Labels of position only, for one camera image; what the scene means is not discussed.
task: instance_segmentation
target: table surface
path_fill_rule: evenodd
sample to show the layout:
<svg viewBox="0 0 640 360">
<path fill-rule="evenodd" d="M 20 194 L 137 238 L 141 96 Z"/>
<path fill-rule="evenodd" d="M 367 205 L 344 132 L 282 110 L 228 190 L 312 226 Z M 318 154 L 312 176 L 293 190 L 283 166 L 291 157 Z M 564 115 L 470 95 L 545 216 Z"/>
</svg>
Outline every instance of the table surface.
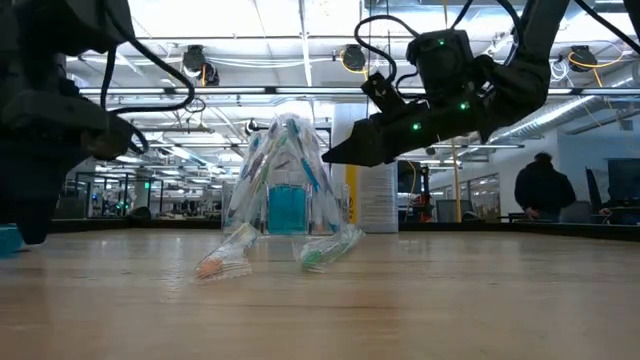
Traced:
<svg viewBox="0 0 640 360">
<path fill-rule="evenodd" d="M 207 285 L 205 230 L 52 235 L 0 260 L 3 359 L 638 359 L 640 244 L 369 235 L 326 274 L 290 241 Z"/>
</svg>

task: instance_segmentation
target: blue liquid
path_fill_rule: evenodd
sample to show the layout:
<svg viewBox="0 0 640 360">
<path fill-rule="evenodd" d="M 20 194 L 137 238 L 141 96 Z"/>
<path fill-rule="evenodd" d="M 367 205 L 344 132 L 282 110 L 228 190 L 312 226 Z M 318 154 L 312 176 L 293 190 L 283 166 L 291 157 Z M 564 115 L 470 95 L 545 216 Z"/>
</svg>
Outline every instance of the blue liquid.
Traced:
<svg viewBox="0 0 640 360">
<path fill-rule="evenodd" d="M 22 247 L 22 235 L 15 225 L 0 226 L 0 258 L 11 256 Z"/>
<path fill-rule="evenodd" d="M 276 185 L 269 188 L 269 234 L 307 232 L 307 192 L 299 186 Z"/>
</svg>

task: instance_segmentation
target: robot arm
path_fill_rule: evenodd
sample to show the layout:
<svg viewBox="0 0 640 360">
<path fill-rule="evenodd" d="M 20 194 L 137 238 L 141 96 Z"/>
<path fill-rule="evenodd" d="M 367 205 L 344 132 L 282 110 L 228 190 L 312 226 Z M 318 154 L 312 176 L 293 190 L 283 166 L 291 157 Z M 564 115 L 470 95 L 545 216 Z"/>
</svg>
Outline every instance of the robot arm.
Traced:
<svg viewBox="0 0 640 360">
<path fill-rule="evenodd" d="M 108 51 L 115 65 L 125 41 L 183 82 L 187 98 L 113 111 L 82 98 L 66 78 L 65 55 Z M 105 75 L 101 100 L 110 80 Z M 11 169 L 0 174 L 0 224 L 16 223 L 27 244 L 43 242 L 71 169 L 90 156 L 113 160 L 147 151 L 144 136 L 119 114 L 177 110 L 194 94 L 189 80 L 135 39 L 127 0 L 0 0 L 0 166 Z"/>
<path fill-rule="evenodd" d="M 408 46 L 407 60 L 416 66 L 426 91 L 423 100 L 428 101 L 405 104 L 391 81 L 372 75 L 362 90 L 380 113 L 356 121 L 351 136 L 323 160 L 375 166 L 474 131 L 486 142 L 498 128 L 533 113 L 547 99 L 549 52 L 569 1 L 529 0 L 516 24 L 521 29 L 518 45 L 504 65 L 486 55 L 473 58 L 464 31 L 417 36 Z M 635 0 L 625 4 L 637 29 L 640 5 Z"/>
</svg>

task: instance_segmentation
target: black jacket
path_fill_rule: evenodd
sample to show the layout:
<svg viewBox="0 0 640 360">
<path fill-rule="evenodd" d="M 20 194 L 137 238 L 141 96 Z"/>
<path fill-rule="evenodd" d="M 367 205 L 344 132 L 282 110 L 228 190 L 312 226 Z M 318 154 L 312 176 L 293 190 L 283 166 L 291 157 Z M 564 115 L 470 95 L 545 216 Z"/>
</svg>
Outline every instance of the black jacket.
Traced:
<svg viewBox="0 0 640 360">
<path fill-rule="evenodd" d="M 518 174 L 516 201 L 523 208 L 559 214 L 576 201 L 573 186 L 566 175 L 550 163 L 532 162 Z"/>
</svg>

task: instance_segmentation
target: blue bottle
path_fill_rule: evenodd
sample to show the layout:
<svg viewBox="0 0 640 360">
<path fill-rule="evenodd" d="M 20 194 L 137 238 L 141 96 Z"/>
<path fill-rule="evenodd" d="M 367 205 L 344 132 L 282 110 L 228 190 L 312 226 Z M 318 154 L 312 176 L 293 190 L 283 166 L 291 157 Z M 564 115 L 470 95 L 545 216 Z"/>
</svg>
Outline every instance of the blue bottle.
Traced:
<svg viewBox="0 0 640 360">
<path fill-rule="evenodd" d="M 17 226 L 0 225 L 0 258 L 13 255 L 20 250 L 22 243 L 22 235 Z"/>
<path fill-rule="evenodd" d="M 270 176 L 267 221 L 269 234 L 306 234 L 309 227 L 306 176 L 277 170 Z"/>
</svg>

